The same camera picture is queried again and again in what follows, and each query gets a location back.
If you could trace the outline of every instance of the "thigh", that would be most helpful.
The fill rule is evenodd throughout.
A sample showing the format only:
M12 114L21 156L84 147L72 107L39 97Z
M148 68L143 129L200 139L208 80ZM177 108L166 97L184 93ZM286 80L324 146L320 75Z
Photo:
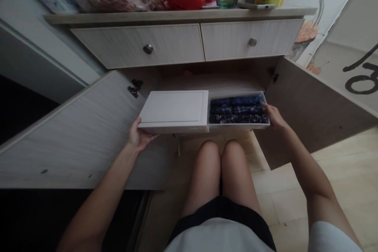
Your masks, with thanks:
M242 146L236 140L228 141L221 160L222 195L262 215Z
M181 217L191 215L207 202L219 196L221 156L214 141L206 141L198 150L189 190Z

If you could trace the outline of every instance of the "drawer knob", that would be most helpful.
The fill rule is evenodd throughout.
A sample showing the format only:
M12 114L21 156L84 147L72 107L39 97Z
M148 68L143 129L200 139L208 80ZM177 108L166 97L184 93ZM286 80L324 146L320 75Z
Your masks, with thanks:
M151 54L154 48L150 44L146 44L143 46L143 51L146 52L147 54Z
M248 44L249 44L250 46L256 46L256 44L257 44L257 39L249 39Z

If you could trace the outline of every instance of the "shelf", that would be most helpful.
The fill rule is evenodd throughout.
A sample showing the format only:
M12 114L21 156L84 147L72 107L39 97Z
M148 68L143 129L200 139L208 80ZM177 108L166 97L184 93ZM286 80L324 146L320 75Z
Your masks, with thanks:
M231 22L268 19L303 18L314 15L317 8L285 7L273 10L249 9L203 9L193 11L153 11L131 13L96 13L75 15L46 15L47 22L54 25L86 24L177 24L190 22Z
M263 86L251 74L200 74L164 78L159 91L208 90L209 97L237 96L242 93L264 91Z

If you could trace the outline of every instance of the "right arm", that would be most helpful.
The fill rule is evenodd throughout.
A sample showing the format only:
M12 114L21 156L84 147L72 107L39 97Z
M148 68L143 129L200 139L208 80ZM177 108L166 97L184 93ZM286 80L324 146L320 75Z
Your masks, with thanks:
M281 133L286 143L290 162L306 196L309 227L317 221L328 222L343 231L362 248L324 171L281 117L278 109L268 104L265 104L265 107L271 123Z

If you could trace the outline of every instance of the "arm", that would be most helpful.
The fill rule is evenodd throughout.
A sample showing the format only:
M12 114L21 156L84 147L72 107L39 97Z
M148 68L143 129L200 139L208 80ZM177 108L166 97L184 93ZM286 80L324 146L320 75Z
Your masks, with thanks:
M309 227L316 221L328 222L343 231L361 248L324 171L281 117L278 109L268 104L265 107L271 123L286 142L295 175L306 196Z
M147 144L158 136L138 130L140 121L140 117L134 121L125 147L71 220L60 240L58 252L101 251L135 161Z

